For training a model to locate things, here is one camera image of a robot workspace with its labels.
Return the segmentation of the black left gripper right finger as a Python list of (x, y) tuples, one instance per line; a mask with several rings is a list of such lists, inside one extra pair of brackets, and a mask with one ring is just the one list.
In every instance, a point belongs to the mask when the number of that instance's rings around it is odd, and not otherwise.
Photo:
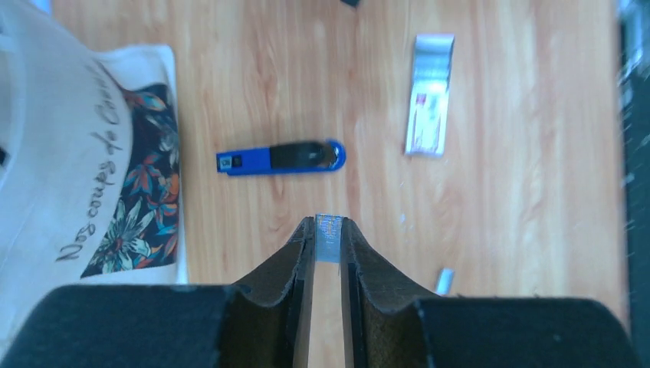
[(340, 230), (348, 367), (639, 367), (619, 320), (572, 297), (441, 297)]

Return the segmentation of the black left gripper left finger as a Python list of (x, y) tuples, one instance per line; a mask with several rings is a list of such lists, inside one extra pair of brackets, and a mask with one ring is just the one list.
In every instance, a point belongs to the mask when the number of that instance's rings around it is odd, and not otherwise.
[(305, 367), (315, 220), (232, 284), (69, 285), (46, 295), (3, 367)]

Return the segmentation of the blue black stapler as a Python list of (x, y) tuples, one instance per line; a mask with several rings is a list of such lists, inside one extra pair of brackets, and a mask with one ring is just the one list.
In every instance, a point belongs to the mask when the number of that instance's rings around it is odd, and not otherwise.
[(228, 176), (328, 173), (341, 169), (345, 162), (345, 147), (336, 140), (306, 140), (216, 154), (217, 172)]

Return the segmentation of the red white staple box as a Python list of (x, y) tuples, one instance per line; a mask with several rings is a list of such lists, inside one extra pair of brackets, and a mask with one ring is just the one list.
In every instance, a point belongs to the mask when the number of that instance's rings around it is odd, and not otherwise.
[(454, 45), (453, 34), (415, 37), (406, 155), (439, 158), (445, 152)]

